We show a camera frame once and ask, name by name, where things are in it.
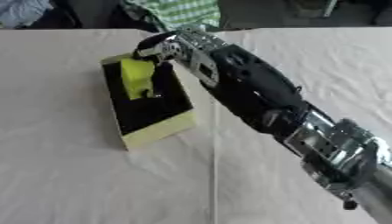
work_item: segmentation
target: yellow foam block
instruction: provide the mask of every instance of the yellow foam block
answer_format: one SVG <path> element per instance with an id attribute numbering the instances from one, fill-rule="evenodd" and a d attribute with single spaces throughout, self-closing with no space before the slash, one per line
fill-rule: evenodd
<path id="1" fill-rule="evenodd" d="M 121 60 L 121 68 L 122 83 L 130 100 L 153 96 L 153 62 L 127 58 Z"/>

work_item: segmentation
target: table surface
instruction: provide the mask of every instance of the table surface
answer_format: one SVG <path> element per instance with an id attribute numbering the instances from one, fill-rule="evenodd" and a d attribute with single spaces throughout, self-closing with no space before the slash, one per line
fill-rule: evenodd
<path id="1" fill-rule="evenodd" d="M 332 117 L 392 142 L 392 29 L 219 33 L 267 60 Z M 198 127 L 127 152 L 100 60 L 132 30 L 0 31 L 0 223 L 209 223 L 211 151 L 219 223 L 374 224 L 347 212 L 299 159 L 255 133 L 176 66 Z"/>

